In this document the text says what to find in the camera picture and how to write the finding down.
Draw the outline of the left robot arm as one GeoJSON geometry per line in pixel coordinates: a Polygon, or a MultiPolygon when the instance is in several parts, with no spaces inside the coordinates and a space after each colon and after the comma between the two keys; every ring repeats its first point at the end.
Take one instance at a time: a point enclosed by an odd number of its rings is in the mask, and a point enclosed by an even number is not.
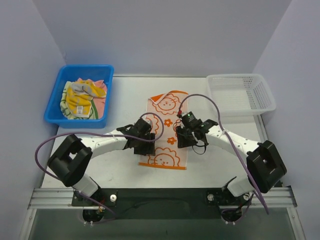
{"type": "Polygon", "coordinates": [[[113,151],[133,148],[136,155],[155,155],[156,134],[149,122],[140,118],[135,124],[118,127],[94,137],[68,135],[55,150],[47,166],[66,187],[101,202],[101,187],[86,174],[91,159],[113,151]]]}

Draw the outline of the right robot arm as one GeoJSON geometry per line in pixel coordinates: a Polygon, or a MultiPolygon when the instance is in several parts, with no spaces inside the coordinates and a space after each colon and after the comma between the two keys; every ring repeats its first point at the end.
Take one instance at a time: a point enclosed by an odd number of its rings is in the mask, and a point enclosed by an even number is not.
{"type": "Polygon", "coordinates": [[[225,184],[233,197],[252,191],[266,194],[287,173],[277,147],[269,140],[258,142],[247,139],[223,129],[210,119],[197,125],[176,126],[175,132],[179,148],[193,147],[202,141],[204,148],[215,146],[240,157],[245,175],[236,176],[225,184]]]}

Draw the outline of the orange lion print towel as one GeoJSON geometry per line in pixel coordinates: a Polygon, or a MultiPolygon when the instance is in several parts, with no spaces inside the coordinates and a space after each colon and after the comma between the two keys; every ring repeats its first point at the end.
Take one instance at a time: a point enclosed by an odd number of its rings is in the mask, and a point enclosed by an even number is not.
{"type": "Polygon", "coordinates": [[[143,118],[151,123],[151,132],[160,139],[154,144],[155,155],[141,156],[138,163],[140,166],[169,170],[187,169],[188,149],[178,148],[178,135],[175,131],[175,128],[180,126],[178,111],[188,110],[188,101],[179,108],[181,101],[187,96],[185,91],[172,90],[148,99],[148,114],[143,118]]]}

